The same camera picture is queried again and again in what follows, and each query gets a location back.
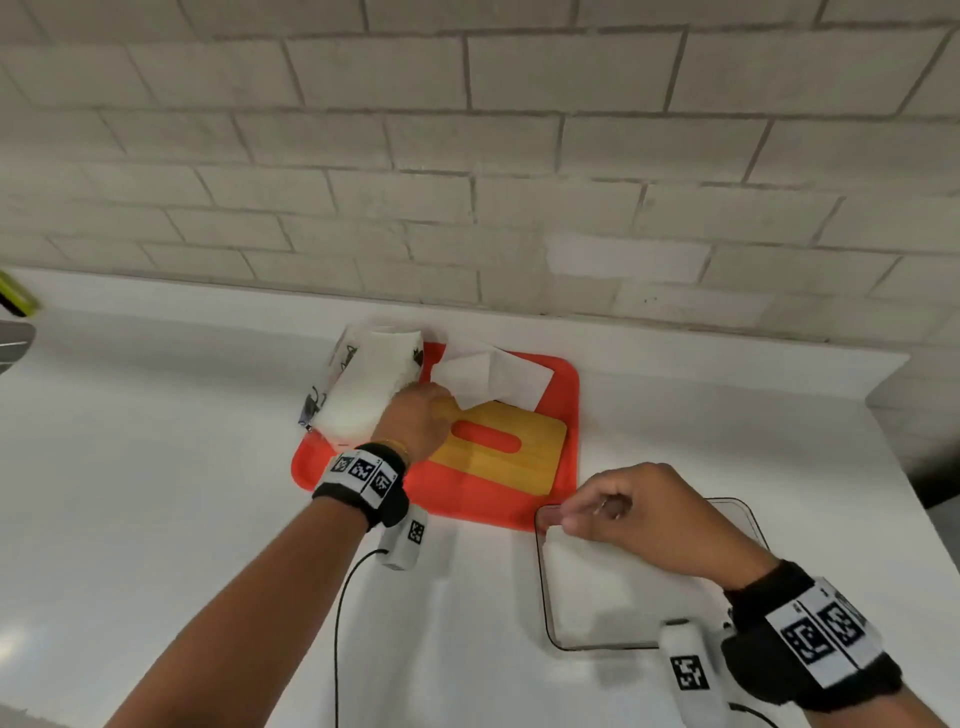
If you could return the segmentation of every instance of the wooden cutting board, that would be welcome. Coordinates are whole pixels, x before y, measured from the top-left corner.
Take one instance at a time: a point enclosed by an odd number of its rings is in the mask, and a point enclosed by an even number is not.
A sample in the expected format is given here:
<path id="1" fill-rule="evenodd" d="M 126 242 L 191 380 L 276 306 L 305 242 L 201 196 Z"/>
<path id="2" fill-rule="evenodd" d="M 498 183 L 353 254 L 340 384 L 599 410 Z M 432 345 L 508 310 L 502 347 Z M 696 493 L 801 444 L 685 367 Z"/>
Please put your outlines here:
<path id="1" fill-rule="evenodd" d="M 444 406 L 456 409 L 452 400 Z M 565 439 L 566 424 L 560 420 L 490 401 L 456 409 L 453 431 L 430 461 L 531 496 L 546 496 Z"/>

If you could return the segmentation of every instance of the yellow object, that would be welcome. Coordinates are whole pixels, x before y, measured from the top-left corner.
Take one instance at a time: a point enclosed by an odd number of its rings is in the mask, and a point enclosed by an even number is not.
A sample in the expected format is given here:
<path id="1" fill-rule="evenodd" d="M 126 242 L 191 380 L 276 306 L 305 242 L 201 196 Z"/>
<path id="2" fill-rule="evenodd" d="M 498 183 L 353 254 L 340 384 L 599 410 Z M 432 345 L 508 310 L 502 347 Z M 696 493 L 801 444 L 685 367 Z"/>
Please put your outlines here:
<path id="1" fill-rule="evenodd" d="M 444 401 L 438 406 L 448 407 L 450 404 Z M 564 449 L 566 424 L 498 401 L 457 411 L 458 422 L 474 423 L 513 435 L 519 440 L 520 449 L 504 452 L 451 434 L 430 458 L 432 462 L 531 496 L 550 493 Z"/>
<path id="2" fill-rule="evenodd" d="M 33 316 L 40 304 L 26 288 L 0 271 L 0 303 L 17 316 Z"/>

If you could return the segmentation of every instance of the white paper sheet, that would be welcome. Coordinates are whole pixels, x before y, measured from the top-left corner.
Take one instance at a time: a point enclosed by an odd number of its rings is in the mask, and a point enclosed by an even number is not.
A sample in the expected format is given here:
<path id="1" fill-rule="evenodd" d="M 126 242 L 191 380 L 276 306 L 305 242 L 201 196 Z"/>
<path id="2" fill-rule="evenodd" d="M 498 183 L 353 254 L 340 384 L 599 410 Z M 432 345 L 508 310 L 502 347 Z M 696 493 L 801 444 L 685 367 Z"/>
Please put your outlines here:
<path id="1" fill-rule="evenodd" d="M 461 409 L 499 400 L 531 412 L 552 378 L 552 369 L 459 336 L 449 338 L 430 374 L 431 381 L 450 390 Z"/>

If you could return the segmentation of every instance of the white device clip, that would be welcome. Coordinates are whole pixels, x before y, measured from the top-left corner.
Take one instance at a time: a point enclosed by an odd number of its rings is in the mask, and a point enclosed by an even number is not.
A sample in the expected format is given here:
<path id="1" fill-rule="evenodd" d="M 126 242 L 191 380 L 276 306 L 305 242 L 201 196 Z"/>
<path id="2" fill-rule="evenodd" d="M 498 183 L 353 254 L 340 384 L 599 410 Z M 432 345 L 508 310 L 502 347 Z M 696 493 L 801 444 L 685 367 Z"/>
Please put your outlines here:
<path id="1" fill-rule="evenodd" d="M 380 548 L 385 548 L 387 553 L 378 553 L 376 560 L 394 571 L 412 569 L 420 556 L 428 518 L 425 510 L 411 503 L 403 521 L 383 532 Z"/>
<path id="2" fill-rule="evenodd" d="M 720 688 L 700 626 L 689 619 L 664 622 L 660 654 L 686 728 L 727 728 L 730 705 Z"/>

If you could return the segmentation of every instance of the white brick wall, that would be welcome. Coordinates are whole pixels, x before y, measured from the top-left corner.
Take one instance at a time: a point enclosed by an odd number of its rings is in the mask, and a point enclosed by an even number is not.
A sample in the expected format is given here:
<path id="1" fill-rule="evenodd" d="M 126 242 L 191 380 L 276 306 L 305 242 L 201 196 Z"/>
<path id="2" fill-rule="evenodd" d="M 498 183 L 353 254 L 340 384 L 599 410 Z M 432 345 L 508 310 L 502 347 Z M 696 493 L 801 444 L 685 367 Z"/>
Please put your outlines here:
<path id="1" fill-rule="evenodd" d="M 956 0 L 0 0 L 0 264 L 908 351 L 960 439 Z"/>

